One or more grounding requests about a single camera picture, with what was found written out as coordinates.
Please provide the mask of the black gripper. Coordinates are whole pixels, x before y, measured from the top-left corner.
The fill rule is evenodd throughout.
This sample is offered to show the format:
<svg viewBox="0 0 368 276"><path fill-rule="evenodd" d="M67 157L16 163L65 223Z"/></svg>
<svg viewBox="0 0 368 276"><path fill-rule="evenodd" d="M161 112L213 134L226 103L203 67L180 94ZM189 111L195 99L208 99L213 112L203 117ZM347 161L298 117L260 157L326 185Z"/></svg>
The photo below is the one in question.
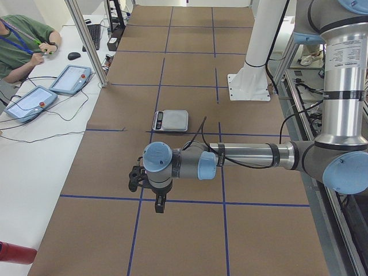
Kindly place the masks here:
<svg viewBox="0 0 368 276"><path fill-rule="evenodd" d="M156 199L155 199L155 212L156 213L164 213L167 193L171 191L172 187L173 187L172 183L162 188L151 187L151 190L156 195Z"/></svg>

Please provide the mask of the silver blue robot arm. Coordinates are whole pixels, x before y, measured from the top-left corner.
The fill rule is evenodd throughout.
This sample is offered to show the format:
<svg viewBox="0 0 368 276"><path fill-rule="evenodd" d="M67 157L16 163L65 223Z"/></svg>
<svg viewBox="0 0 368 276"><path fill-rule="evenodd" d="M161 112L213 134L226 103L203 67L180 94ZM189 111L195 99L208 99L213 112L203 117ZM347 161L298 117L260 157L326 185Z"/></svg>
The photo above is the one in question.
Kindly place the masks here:
<svg viewBox="0 0 368 276"><path fill-rule="evenodd" d="M228 163L248 168L302 171L342 194L367 189L367 140L361 134L366 98L367 2L298 1L295 32L326 44L323 122L314 141L279 144L207 144L171 149L154 142L143 151L146 187L163 213L175 178L213 179Z"/></svg>

